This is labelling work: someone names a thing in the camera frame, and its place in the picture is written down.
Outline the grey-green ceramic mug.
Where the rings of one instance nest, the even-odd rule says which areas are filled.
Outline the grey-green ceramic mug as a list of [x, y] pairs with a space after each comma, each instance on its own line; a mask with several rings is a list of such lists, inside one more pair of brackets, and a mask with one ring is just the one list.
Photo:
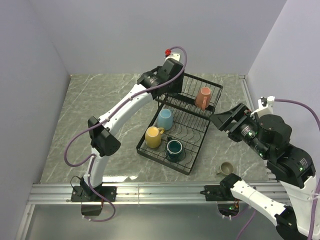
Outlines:
[[217, 170], [215, 171], [215, 173], [217, 175], [229, 175], [234, 173], [234, 166], [230, 163], [230, 162], [223, 162], [222, 164], [220, 164], [217, 168]]

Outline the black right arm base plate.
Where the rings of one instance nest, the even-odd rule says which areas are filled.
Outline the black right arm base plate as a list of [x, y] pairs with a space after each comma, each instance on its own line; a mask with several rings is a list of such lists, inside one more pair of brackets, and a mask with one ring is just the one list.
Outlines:
[[233, 185], [205, 185], [200, 194], [205, 196], [206, 202], [226, 202], [235, 199], [247, 200], [249, 198], [248, 192], [238, 190]]

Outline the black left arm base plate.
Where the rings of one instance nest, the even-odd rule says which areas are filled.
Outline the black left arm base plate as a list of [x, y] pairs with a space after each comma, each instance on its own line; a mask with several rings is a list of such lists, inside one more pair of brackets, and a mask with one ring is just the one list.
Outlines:
[[[101, 196], [108, 199], [110, 202], [116, 200], [117, 187], [116, 186], [98, 186], [95, 189]], [[71, 194], [71, 202], [100, 202], [102, 199], [95, 194], [90, 188], [85, 191], [80, 185], [74, 186]]]

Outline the black wire dish rack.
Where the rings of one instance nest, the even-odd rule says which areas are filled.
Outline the black wire dish rack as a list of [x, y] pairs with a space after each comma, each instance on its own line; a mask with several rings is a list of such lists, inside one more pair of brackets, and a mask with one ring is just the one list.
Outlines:
[[[205, 110], [195, 105], [196, 96], [203, 87], [211, 90], [209, 106]], [[179, 173], [190, 175], [207, 134], [209, 118], [216, 110], [222, 91], [222, 85], [186, 73], [180, 93], [166, 93], [155, 99], [158, 109], [149, 126], [156, 126], [160, 111], [169, 109], [173, 114], [172, 127], [163, 133], [161, 144], [157, 148], [148, 147], [145, 137], [142, 136], [136, 146], [137, 153]], [[177, 159], [167, 156], [168, 139], [182, 143], [182, 155]]]

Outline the cream yellow mug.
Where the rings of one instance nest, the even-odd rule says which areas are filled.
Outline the cream yellow mug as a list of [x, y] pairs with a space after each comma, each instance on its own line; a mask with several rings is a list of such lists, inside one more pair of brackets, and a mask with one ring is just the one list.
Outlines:
[[165, 132], [163, 127], [149, 127], [145, 132], [146, 145], [149, 148], [155, 149], [161, 145], [162, 134]]

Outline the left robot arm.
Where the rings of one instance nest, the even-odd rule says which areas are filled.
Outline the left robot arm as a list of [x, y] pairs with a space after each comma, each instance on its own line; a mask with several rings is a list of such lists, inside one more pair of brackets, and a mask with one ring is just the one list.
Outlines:
[[88, 120], [91, 139], [89, 166], [81, 178], [82, 194], [89, 201], [101, 195], [101, 185], [107, 161], [121, 146], [116, 134], [139, 109], [164, 94], [178, 94], [182, 91], [185, 64], [180, 54], [166, 56], [162, 66], [141, 74], [137, 83], [111, 110]]

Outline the light blue mug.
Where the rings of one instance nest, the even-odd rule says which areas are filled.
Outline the light blue mug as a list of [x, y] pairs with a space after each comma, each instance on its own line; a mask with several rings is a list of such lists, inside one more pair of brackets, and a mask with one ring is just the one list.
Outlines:
[[164, 128], [166, 131], [171, 129], [173, 126], [172, 111], [168, 108], [163, 108], [157, 116], [156, 125], [158, 128]]

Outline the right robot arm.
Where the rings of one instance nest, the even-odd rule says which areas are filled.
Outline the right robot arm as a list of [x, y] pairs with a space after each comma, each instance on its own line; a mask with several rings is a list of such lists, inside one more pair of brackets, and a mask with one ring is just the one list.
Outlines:
[[320, 238], [320, 182], [312, 157], [290, 143], [292, 128], [279, 115], [250, 111], [240, 103], [210, 116], [218, 130], [234, 142], [245, 142], [284, 187], [290, 205], [276, 202], [234, 173], [220, 182], [226, 200], [238, 199], [265, 216], [284, 240]]

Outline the pink mug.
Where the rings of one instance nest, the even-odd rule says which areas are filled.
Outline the pink mug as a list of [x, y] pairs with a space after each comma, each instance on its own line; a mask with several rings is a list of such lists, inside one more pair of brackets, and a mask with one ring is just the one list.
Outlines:
[[210, 104], [211, 93], [209, 87], [202, 87], [195, 98], [194, 104], [204, 111]]

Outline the dark green mug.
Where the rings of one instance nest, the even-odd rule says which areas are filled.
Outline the dark green mug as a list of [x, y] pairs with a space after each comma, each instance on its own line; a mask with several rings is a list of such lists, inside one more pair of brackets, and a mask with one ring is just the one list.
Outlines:
[[185, 150], [182, 142], [168, 136], [165, 145], [165, 158], [172, 163], [179, 163], [184, 157]]

